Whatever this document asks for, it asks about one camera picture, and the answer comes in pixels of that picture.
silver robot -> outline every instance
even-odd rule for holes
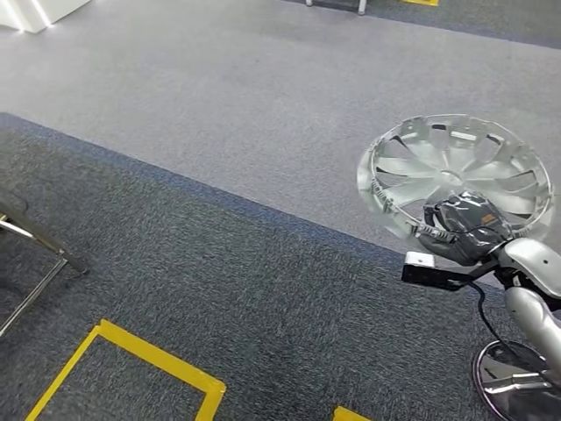
[[[379,223],[420,249],[402,279],[480,293],[496,338],[475,355],[472,378],[498,419],[561,421],[561,256],[541,242],[553,222],[553,186],[521,139],[465,115],[411,118],[373,142],[357,172]],[[434,256],[459,266],[437,268]],[[533,346],[501,338],[485,317],[492,273],[507,311]]]

dark gray carpet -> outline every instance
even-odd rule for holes
[[[100,318],[224,381],[216,419],[492,419],[468,374],[491,339],[474,297],[403,284],[400,254],[6,114],[0,179],[91,268],[65,269],[0,341],[2,419]],[[49,261],[0,235],[2,315]],[[190,419],[201,397],[97,339],[41,418]]]
[[[304,3],[300,0],[289,0]],[[314,5],[356,12],[359,0],[314,0]],[[440,0],[438,7],[401,0],[368,0],[366,15],[561,48],[557,0]]]

white wall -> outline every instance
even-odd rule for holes
[[[38,0],[52,23],[84,6],[89,0]]]
[[[14,20],[9,15],[6,8],[8,0],[0,0],[0,25],[15,27]]]
[[[11,5],[24,30],[39,32],[47,27],[46,23],[53,24],[69,13],[75,11],[89,0],[0,0],[0,25],[17,28],[9,14],[7,4]],[[44,19],[37,5],[44,12]]]

yellow tape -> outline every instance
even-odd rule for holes
[[[403,0],[406,3],[423,4],[425,6],[438,6],[439,0]]]
[[[362,417],[359,414],[343,408],[342,406],[337,406],[333,412],[333,421],[369,421],[368,418]]]
[[[161,368],[183,382],[206,392],[197,414],[197,421],[211,420],[226,390],[224,383],[193,367],[183,360],[162,351],[146,340],[131,335],[121,327],[106,320],[101,320],[100,336],[136,355],[141,360]]]
[[[43,410],[43,408],[44,408],[45,405],[49,402],[49,399],[54,395],[54,392],[56,392],[57,389],[58,389],[63,382],[64,382],[64,379],[66,379],[66,376],[70,373],[70,370],[74,368],[74,366],[75,366],[76,363],[78,362],[80,357],[81,357],[82,354],[85,352],[86,348],[90,346],[99,332],[99,326],[96,326],[92,329],[91,332],[90,332],[88,336],[87,336],[86,339],[84,340],[84,342],[78,346],[78,349],[77,349],[75,353],[70,357],[70,360],[68,360],[66,365],[60,370],[60,373],[59,373],[57,378],[55,378],[53,383],[51,384],[51,386],[47,388],[47,391],[43,396],[41,396],[41,399],[39,399],[39,401],[37,402],[32,410],[31,410],[29,415],[28,415],[25,419],[25,421],[32,421],[37,418],[37,416],[38,416]]]
[[[59,375],[47,391],[35,405],[26,421],[33,421],[37,418],[47,403],[70,373],[80,357],[90,346],[96,336],[109,340],[109,342],[123,348],[142,360],[162,369],[169,375],[173,375],[183,382],[190,384],[196,389],[201,390],[206,395],[202,400],[195,418],[197,421],[210,421],[214,417],[216,409],[220,404],[222,395],[226,390],[224,383],[215,379],[210,375],[193,367],[183,360],[179,360],[174,355],[162,351],[157,346],[152,345],[146,340],[138,338],[127,332],[121,327],[113,325],[107,320],[101,319],[100,325],[92,331],[78,346],[74,355],[70,357]]]

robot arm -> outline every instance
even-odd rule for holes
[[[498,260],[502,268],[527,277],[519,277],[506,290],[507,309],[553,371],[561,375],[561,322],[552,313],[561,308],[561,256],[534,239],[515,239],[504,247]]]

